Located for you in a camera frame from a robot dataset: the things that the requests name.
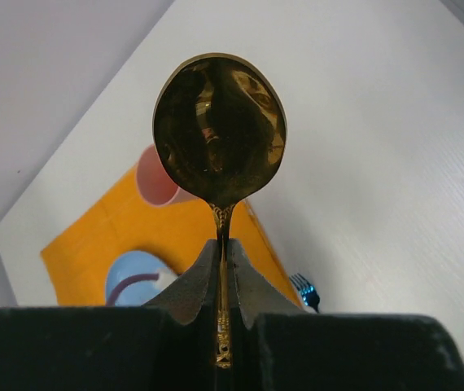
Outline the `light blue plate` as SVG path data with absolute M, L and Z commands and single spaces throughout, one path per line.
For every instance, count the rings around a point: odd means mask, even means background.
M 177 279 L 157 256 L 130 251 L 109 268 L 105 283 L 107 306 L 140 306 L 158 296 Z

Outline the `blue metal fork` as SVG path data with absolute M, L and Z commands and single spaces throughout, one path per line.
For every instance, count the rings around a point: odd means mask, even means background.
M 304 305 L 318 313 L 321 298 L 317 289 L 301 274 L 293 274 L 289 279 L 299 293 Z

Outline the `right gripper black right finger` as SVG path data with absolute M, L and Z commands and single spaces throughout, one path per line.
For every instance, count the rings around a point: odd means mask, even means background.
M 229 243 L 236 390 L 464 390 L 441 323 L 418 314 L 310 314 Z

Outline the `pink plastic cup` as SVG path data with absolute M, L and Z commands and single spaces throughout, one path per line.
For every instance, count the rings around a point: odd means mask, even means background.
M 169 177 L 154 145 L 147 147 L 140 156 L 135 179 L 139 195 L 153 207 L 165 207 L 196 199 Z

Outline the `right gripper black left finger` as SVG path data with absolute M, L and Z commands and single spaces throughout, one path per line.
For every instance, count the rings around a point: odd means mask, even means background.
M 0 390 L 218 390 L 217 243 L 150 304 L 0 308 Z

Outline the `gold ornate spoon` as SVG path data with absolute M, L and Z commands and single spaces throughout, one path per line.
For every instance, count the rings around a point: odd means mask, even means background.
M 228 243 L 236 204 L 265 187 L 282 163 L 287 122 L 274 88 L 235 55 L 207 53 L 181 64 L 155 105 L 153 138 L 168 176 L 204 200 L 219 246 L 216 365 L 232 366 Z

